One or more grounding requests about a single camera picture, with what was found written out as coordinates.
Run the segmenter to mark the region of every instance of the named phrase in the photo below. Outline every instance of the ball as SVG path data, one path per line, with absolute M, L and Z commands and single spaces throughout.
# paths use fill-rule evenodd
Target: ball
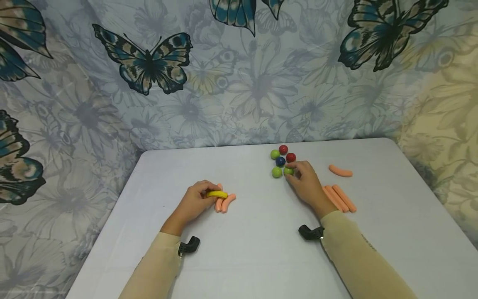
M 275 164 L 276 164 L 278 167 L 284 166 L 284 164 L 285 164 L 285 159 L 284 159 L 284 157 L 278 157 L 277 159 L 275 159 Z
M 294 153 L 288 153 L 287 156 L 285 156 L 285 160 L 287 163 L 291 163 L 295 161 L 295 154 Z
M 294 169 L 293 168 L 287 168 L 287 167 L 284 167 L 284 175 L 293 175 L 294 174 Z
M 271 159 L 272 159 L 272 160 L 277 159 L 278 157 L 280 157 L 280 155 L 281 155 L 281 153 L 279 153 L 278 150 L 272 150 L 272 151 L 271 151 Z
M 289 148 L 284 144 L 279 146 L 279 153 L 281 153 L 281 155 L 285 155 L 288 150 L 289 150 Z
M 277 166 L 272 169 L 272 176 L 275 178 L 279 178 L 282 176 L 282 169 L 278 168 Z

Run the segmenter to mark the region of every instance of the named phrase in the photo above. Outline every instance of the patterned fabric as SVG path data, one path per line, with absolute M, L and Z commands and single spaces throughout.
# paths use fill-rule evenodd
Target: patterned fabric
M 152 149 L 393 138 L 478 248 L 475 0 L 0 8 L 1 298 L 64 298 Z

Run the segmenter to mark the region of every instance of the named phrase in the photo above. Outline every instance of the beige sleeve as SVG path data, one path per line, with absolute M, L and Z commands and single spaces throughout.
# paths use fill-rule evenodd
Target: beige sleeve
M 133 271 L 119 299 L 164 299 L 176 277 L 181 258 L 180 237 L 159 233 Z
M 353 299 L 416 299 L 400 275 L 342 212 L 332 212 L 321 222 L 325 228 L 322 245 Z

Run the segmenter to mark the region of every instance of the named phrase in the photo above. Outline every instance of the human hand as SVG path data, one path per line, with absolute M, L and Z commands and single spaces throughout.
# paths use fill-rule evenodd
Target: human hand
M 288 163 L 286 167 L 295 168 L 297 176 L 286 174 L 285 178 L 294 188 L 299 198 L 309 204 L 319 218 L 337 210 L 335 205 L 325 195 L 322 184 L 320 184 L 319 178 L 309 162 L 296 161 Z
M 164 223 L 161 232 L 180 236 L 189 222 L 216 202 L 217 197 L 206 197 L 208 190 L 220 191 L 221 188 L 208 180 L 197 182 L 189 187 L 176 210 Z

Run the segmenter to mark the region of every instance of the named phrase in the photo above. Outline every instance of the orange sausage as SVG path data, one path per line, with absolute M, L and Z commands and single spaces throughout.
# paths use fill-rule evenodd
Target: orange sausage
M 337 208 L 337 210 L 343 212 L 342 210 L 342 207 L 339 205 L 339 203 L 337 202 L 337 200 L 330 194 L 329 191 L 327 191 L 327 189 L 325 187 L 322 187 L 322 189 L 324 190 L 324 193 L 327 195 L 328 199 L 334 204 L 334 206 Z
M 350 170 L 340 169 L 337 166 L 330 164 L 329 170 L 341 177 L 351 177 L 353 173 Z
M 221 191 L 222 191 L 222 184 L 219 183 L 217 186 L 218 186 L 219 188 L 221 188 Z M 223 201 L 222 198 L 220 198 L 220 197 L 217 198 L 217 200 L 216 200 L 216 206 L 214 207 L 214 209 L 216 210 L 216 213 L 221 212 L 222 201 Z
M 235 200 L 236 199 L 236 194 L 234 193 L 231 193 L 228 195 L 228 198 L 226 198 L 223 202 L 222 202 L 222 206 L 221 206 L 221 211 L 223 213 L 227 213 L 228 212 L 228 207 L 229 207 L 229 204 L 231 203 L 231 201 Z
M 337 203 L 340 205 L 340 207 L 342 208 L 342 211 L 343 212 L 348 212 L 349 209 L 347 207 L 347 205 L 342 201 L 342 199 L 340 198 L 340 196 L 337 194 L 337 192 L 335 192 L 335 190 L 332 189 L 331 186 L 327 185 L 325 186 L 325 188 L 327 189 L 327 191 L 330 193 L 330 195 L 332 195 L 335 200 L 337 201 Z
M 350 198 L 348 198 L 347 194 L 345 194 L 345 192 L 342 190 L 341 187 L 339 187 L 338 185 L 333 185 L 332 188 L 333 188 L 333 190 L 335 190 L 337 192 L 337 194 L 344 201 L 344 203 L 348 206 L 348 208 L 350 209 L 350 211 L 352 213 L 357 212 L 357 207 L 350 200 Z
M 222 206 L 222 202 L 223 202 L 223 201 L 224 201 L 224 200 L 223 200 L 222 198 L 220 198 L 220 197 L 217 198 L 217 200 L 216 200 L 216 206 L 215 206 L 216 213 L 221 212 L 221 206 Z

